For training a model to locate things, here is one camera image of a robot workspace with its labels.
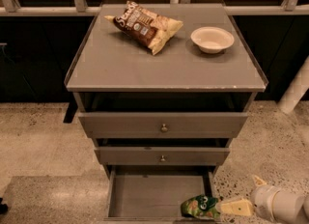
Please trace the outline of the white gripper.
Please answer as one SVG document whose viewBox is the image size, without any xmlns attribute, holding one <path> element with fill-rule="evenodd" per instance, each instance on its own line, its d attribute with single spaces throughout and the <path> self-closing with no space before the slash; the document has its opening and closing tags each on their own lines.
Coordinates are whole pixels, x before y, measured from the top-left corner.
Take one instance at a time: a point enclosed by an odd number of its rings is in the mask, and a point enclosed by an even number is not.
<svg viewBox="0 0 309 224">
<path fill-rule="evenodd" d="M 258 217 L 274 222 L 272 203 L 280 189 L 268 185 L 267 182 L 256 175 L 253 175 L 252 179 L 256 186 L 250 197 L 252 203 L 244 198 L 228 199 L 217 203 L 215 205 L 216 209 L 220 213 L 240 216 L 251 216 L 255 211 Z"/>
</svg>

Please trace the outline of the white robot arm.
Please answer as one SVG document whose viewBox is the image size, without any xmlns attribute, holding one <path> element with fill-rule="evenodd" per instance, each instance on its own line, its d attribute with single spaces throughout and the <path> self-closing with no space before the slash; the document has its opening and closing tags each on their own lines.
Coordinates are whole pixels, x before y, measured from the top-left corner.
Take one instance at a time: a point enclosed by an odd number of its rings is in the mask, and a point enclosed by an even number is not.
<svg viewBox="0 0 309 224">
<path fill-rule="evenodd" d="M 255 184 L 250 199 L 236 197 L 215 205 L 219 213 L 256 215 L 275 224 L 309 224 L 309 195 L 291 193 L 253 175 Z"/>
</svg>

